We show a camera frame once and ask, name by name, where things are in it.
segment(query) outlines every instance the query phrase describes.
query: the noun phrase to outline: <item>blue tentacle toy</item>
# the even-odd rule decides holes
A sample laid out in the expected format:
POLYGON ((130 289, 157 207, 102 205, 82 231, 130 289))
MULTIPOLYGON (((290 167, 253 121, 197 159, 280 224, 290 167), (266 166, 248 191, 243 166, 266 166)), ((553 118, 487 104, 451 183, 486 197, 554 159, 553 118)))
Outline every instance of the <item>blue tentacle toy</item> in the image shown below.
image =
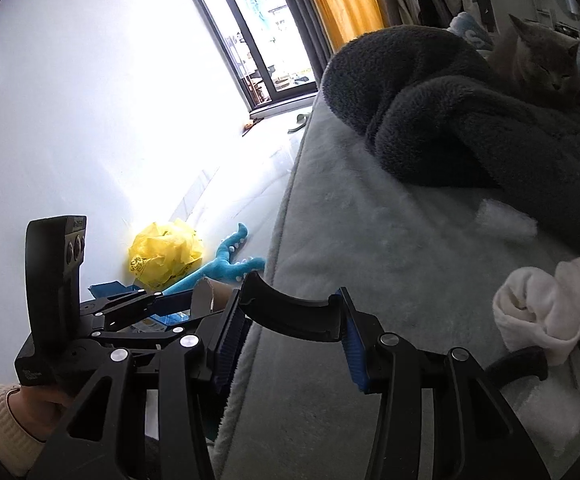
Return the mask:
POLYGON ((216 257, 200 269, 189 274, 174 285, 163 291, 163 295, 175 294, 194 288, 196 282, 208 277, 219 282, 240 282, 251 270, 264 270, 265 258, 251 258, 242 262, 230 263, 230 254, 239 248, 247 238, 247 227, 239 223, 239 230, 222 241, 217 250, 216 257))

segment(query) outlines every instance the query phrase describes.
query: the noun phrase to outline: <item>cat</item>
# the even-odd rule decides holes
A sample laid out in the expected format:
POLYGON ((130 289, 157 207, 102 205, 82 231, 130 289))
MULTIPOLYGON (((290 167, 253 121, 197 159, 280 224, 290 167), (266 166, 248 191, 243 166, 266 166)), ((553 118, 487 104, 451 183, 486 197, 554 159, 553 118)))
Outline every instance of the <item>cat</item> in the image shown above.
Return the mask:
POLYGON ((488 57, 490 66, 524 101, 551 108, 572 106, 580 90, 579 40, 509 16, 513 26, 488 57))

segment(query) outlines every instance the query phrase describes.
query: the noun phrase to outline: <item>gray bed sheet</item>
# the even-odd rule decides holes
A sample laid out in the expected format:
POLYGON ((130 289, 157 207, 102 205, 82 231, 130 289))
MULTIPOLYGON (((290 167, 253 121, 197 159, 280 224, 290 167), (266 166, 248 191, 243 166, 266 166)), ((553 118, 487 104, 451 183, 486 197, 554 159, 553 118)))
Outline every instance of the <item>gray bed sheet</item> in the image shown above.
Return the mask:
MULTIPOLYGON (((346 286, 358 310, 378 316, 385 329, 420 349, 465 346, 485 367, 505 353, 492 297, 509 273, 523 266, 553 272, 576 256, 541 232, 525 244, 481 232, 476 212, 492 196, 400 184, 319 96, 281 205, 266 281, 309 300, 346 286)), ((217 477, 362 479, 378 408, 379 397, 359 393, 350 380, 340 345, 255 325, 212 453, 217 477)), ((429 419, 426 408, 420 478, 430 472, 429 419)), ((559 478, 580 453, 580 434, 560 457, 536 445, 559 478)))

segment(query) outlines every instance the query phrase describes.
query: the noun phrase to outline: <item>cat's face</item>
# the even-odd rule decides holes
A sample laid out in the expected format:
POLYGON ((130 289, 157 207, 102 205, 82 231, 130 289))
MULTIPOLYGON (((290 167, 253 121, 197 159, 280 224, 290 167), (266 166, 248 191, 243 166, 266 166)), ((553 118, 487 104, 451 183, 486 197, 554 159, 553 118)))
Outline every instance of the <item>cat's face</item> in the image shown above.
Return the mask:
POLYGON ((510 16, 518 34, 516 69, 528 88, 573 100, 580 89, 577 51, 579 40, 538 23, 510 16))

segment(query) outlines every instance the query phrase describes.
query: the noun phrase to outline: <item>beige sleeve cuff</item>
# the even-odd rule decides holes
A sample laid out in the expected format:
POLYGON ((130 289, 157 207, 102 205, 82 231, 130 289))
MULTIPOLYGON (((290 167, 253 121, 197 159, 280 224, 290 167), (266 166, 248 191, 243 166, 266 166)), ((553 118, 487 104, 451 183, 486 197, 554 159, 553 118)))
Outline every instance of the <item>beige sleeve cuff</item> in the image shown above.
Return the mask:
POLYGON ((7 405, 7 394, 18 386, 0 384, 0 461, 13 476, 25 476, 43 447, 21 428, 7 405))

